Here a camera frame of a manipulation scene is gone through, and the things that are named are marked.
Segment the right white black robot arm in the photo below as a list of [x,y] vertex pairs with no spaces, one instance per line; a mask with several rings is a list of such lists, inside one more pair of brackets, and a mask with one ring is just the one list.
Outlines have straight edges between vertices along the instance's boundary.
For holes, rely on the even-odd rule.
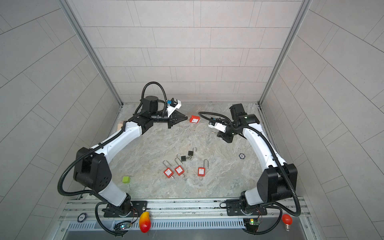
[[239,210],[243,215],[258,217],[262,216],[262,209],[279,210],[278,219],[270,228],[259,231],[261,220],[249,218],[244,232],[263,235],[271,232],[279,222],[283,222],[286,231],[289,231],[292,218],[301,215],[296,193],[298,170],[277,153],[254,114],[247,114],[242,104],[232,105],[230,112],[230,118],[211,112],[199,112],[199,116],[208,120],[209,127],[218,130],[217,136],[226,143],[231,143],[236,135],[244,137],[256,153],[263,173],[255,188],[242,192],[237,201],[226,201],[227,210]]

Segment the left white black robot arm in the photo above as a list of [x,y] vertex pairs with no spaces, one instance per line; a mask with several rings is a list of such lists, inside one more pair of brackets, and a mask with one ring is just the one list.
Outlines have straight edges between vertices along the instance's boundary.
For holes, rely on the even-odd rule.
[[[167,123],[168,128],[171,128],[188,119],[178,111],[182,102],[175,98],[169,100],[166,94],[163,95],[163,109],[159,110],[160,100],[155,96],[145,96],[145,91],[150,85],[153,85],[153,82],[144,86],[139,106],[133,116],[123,122],[119,131],[92,148],[81,148],[77,152],[76,159],[59,178],[57,190],[60,195],[66,197],[94,195],[101,204],[107,206],[104,211],[113,217],[126,217],[136,211],[131,196],[122,191],[112,180],[111,160],[130,142],[149,130],[154,123]],[[64,190],[64,180],[71,170],[74,170],[74,180],[87,187],[86,190],[75,192]]]

